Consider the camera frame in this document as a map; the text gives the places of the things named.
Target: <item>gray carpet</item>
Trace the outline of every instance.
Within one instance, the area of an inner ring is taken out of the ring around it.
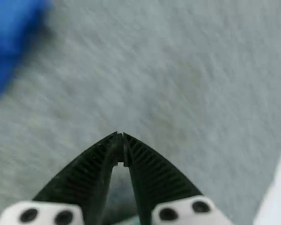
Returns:
[[[281,153],[281,0],[59,0],[0,98],[0,211],[113,131],[155,148],[236,224]],[[133,215],[116,168],[105,223]]]

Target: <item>gray fabric surface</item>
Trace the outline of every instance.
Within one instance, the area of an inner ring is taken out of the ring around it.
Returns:
[[[59,0],[0,99],[0,211],[113,131],[155,148],[236,224],[281,153],[281,0]],[[105,222],[135,213],[117,167]]]

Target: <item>white plastic part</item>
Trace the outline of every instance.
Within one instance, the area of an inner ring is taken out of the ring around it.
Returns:
[[[209,212],[195,212],[194,203],[205,203]],[[162,220],[161,211],[172,209],[176,212],[177,218],[173,220]],[[232,225],[214,203],[201,195],[185,198],[173,202],[159,204],[152,212],[152,225]]]
[[[29,209],[36,209],[37,215],[30,222],[22,222],[21,215]],[[0,225],[56,225],[56,216],[64,211],[72,213],[72,220],[67,225],[83,225],[79,206],[51,202],[18,202],[6,208],[0,215]]]

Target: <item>white object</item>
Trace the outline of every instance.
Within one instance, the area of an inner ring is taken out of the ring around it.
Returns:
[[[275,224],[281,225],[281,161],[254,221],[254,225]]]
[[[29,222],[21,221],[21,216],[27,210],[32,210],[37,214],[31,214],[24,216],[26,220],[31,218]],[[60,203],[49,203],[49,202],[18,202],[14,205],[6,208],[0,216],[0,225],[58,225],[56,223],[57,216],[61,215],[59,219],[65,219],[61,213],[67,212],[72,213],[72,218],[68,220],[68,223],[63,223],[64,225],[83,225],[82,212],[80,207],[76,205],[60,204]]]
[[[201,203],[203,206],[207,206],[208,209],[205,212],[196,212],[194,209],[194,204],[196,203]],[[176,218],[171,218],[171,215],[168,215],[165,220],[163,218],[163,210],[173,210],[176,213]],[[152,225],[168,224],[232,225],[210,199],[201,195],[157,205],[152,212]]]

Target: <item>black dot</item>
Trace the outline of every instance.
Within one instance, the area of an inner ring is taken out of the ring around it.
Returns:
[[[178,214],[170,208],[165,208],[159,212],[159,217],[161,220],[172,221],[178,218]]]
[[[54,222],[56,225],[68,225],[72,222],[72,220],[73,220],[73,213],[71,211],[65,210],[57,214]]]
[[[28,209],[21,214],[20,221],[22,223],[29,223],[37,217],[37,213],[36,209]]]
[[[210,211],[210,207],[205,202],[195,202],[194,204],[192,204],[192,208],[197,213]]]

